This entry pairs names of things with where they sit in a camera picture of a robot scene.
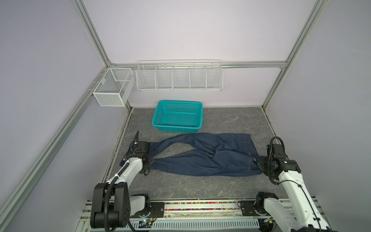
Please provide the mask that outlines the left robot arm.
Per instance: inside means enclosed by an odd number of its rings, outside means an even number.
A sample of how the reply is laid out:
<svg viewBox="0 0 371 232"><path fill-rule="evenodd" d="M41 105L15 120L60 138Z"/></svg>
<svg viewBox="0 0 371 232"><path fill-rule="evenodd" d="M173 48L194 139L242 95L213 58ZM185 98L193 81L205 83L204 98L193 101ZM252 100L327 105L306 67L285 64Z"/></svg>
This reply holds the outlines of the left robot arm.
<svg viewBox="0 0 371 232"><path fill-rule="evenodd" d="M95 186L90 215L92 229L114 232L117 228L129 226L135 232L130 217L136 213L150 214L148 194L130 196L128 191L137 174L146 176L150 172L149 167L154 159L150 156L149 147L149 142L139 141L137 131L120 163L119 171L111 179Z"/></svg>

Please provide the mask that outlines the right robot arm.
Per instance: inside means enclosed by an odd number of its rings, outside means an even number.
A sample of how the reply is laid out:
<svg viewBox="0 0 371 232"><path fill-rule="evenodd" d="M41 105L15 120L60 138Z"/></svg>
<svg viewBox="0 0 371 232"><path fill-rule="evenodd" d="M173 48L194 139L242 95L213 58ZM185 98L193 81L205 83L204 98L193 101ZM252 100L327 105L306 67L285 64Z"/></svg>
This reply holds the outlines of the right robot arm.
<svg viewBox="0 0 371 232"><path fill-rule="evenodd" d="M287 157L283 140L274 136L267 145L267 150L267 157L258 162L258 167L272 184L284 187L295 216L271 192L257 194L256 212L261 216L270 215L283 232L332 232L331 226L310 197L299 165Z"/></svg>

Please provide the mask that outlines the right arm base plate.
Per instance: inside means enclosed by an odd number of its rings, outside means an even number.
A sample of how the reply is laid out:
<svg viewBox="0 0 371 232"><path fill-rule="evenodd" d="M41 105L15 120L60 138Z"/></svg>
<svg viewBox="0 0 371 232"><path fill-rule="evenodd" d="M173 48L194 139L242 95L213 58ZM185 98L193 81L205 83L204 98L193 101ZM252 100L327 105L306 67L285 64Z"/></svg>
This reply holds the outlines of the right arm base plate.
<svg viewBox="0 0 371 232"><path fill-rule="evenodd" d="M238 207L241 209L241 213L244 217L247 216L259 216L255 207L255 200L239 201Z"/></svg>

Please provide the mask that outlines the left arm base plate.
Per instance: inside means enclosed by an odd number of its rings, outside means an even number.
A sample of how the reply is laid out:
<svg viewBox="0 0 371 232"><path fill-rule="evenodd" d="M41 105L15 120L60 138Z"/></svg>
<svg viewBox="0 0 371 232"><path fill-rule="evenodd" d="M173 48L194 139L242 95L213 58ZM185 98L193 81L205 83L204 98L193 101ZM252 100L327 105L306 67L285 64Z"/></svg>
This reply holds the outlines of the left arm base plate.
<svg viewBox="0 0 371 232"><path fill-rule="evenodd" d="M135 213L130 218L163 218L164 217L164 202L150 202L145 204L143 210Z"/></svg>

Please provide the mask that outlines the dark blue denim trousers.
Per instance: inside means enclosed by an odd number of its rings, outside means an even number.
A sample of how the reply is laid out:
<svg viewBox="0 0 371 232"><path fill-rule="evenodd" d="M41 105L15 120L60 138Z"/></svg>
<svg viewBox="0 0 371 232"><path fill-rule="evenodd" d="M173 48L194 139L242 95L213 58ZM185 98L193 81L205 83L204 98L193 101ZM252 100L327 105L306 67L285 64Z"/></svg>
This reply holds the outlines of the dark blue denim trousers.
<svg viewBox="0 0 371 232"><path fill-rule="evenodd" d="M149 142L154 163L150 169L195 177L250 177L262 174L258 155L250 134L187 133ZM157 156L173 144L190 145L193 149L173 156Z"/></svg>

